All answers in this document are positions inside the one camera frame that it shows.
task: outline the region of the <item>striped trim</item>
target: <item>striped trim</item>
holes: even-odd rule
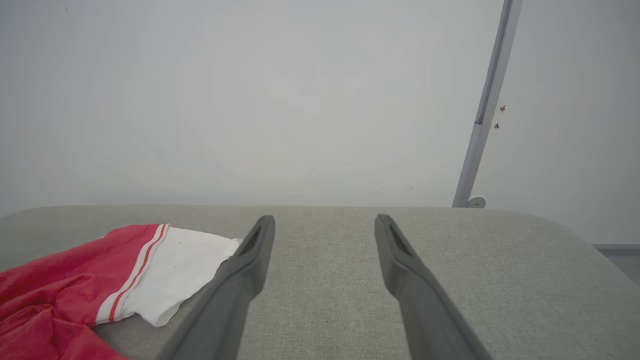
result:
[[[142,246],[129,278],[118,291],[109,295],[100,305],[100,309],[98,310],[95,319],[96,324],[119,321],[126,317],[126,315],[122,316],[123,314],[121,314],[124,300],[127,298],[131,290],[138,285],[141,276],[147,271],[154,251],[164,239],[170,226],[170,224],[158,225],[156,232],[153,237],[151,237],[151,240]]]

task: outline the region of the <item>white cloth section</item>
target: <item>white cloth section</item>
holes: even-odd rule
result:
[[[241,240],[169,228],[151,264],[126,298],[122,314],[140,314],[151,325],[169,322],[180,304],[205,286]]]

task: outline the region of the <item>red and white cloth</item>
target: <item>red and white cloth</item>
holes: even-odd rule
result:
[[[131,225],[0,273],[3,359],[124,359],[91,329],[134,313],[164,326],[237,240]]]

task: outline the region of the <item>white stripe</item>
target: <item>white stripe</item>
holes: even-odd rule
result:
[[[166,224],[163,238],[166,236],[170,226],[171,226],[170,224]],[[118,295],[120,293],[125,291],[129,287],[129,285],[133,282],[133,280],[135,279],[136,282],[131,286],[131,288],[126,293],[124,293],[120,297],[120,301],[118,303],[118,306],[116,307],[115,314],[113,315],[114,321],[118,321],[118,320],[123,319],[123,318],[121,318],[120,312],[122,310],[122,305],[124,304],[124,300],[127,298],[128,294],[131,292],[131,290],[133,290],[136,287],[136,285],[138,284],[138,282],[142,278],[142,276],[145,273],[145,271],[147,271],[147,269],[149,268],[149,264],[151,264],[151,258],[153,257],[155,249],[157,248],[157,246],[163,240],[163,239],[160,239],[156,244],[154,244],[154,242],[157,241],[160,238],[160,235],[162,234],[162,228],[163,228],[163,224],[159,224],[157,229],[156,229],[156,232],[153,235],[153,237],[151,237],[151,240],[149,240],[148,242],[146,242],[142,246],[142,248],[138,252],[138,258],[136,259],[136,263],[133,266],[133,269],[131,270],[131,273],[129,274],[129,277],[124,282],[122,287],[120,287],[120,289],[118,291],[116,291],[116,292],[112,293],[111,295],[109,295],[102,302],[102,304],[100,305],[100,308],[98,308],[98,313],[97,313],[97,315],[95,317],[95,323],[96,324],[109,322],[109,313],[111,312],[111,308],[113,307],[113,303],[115,302],[116,298],[118,297]],[[151,251],[149,252],[149,257],[147,259],[147,263],[145,264],[144,269],[142,269],[142,272],[140,273],[140,276],[138,276],[138,278],[136,278],[136,275],[138,274],[138,272],[140,272],[140,268],[142,267],[142,264],[145,261],[145,255],[147,254],[147,249],[149,249],[149,247],[152,246],[152,245],[153,245],[153,247],[151,248]]]

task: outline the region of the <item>red stripe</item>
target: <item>red stripe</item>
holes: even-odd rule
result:
[[[166,226],[166,224],[162,225],[162,231],[160,231],[160,237],[158,237],[158,239],[151,244],[151,246],[147,249],[147,253],[145,254],[145,260],[142,262],[142,266],[140,267],[140,270],[138,270],[138,273],[136,274],[136,277],[133,278],[133,281],[129,284],[129,287],[118,294],[118,297],[116,298],[116,300],[113,302],[113,307],[111,308],[111,312],[109,313],[109,322],[113,322],[113,316],[116,313],[116,307],[118,307],[118,302],[120,301],[120,298],[122,297],[122,295],[124,293],[126,293],[127,291],[129,291],[129,289],[131,289],[131,286],[133,286],[133,284],[136,283],[136,279],[138,278],[138,276],[140,276],[140,274],[142,274],[142,270],[145,268],[145,265],[147,264],[147,260],[149,259],[149,253],[151,252],[151,248],[160,240],[162,240],[162,235],[164,234],[164,227]]]

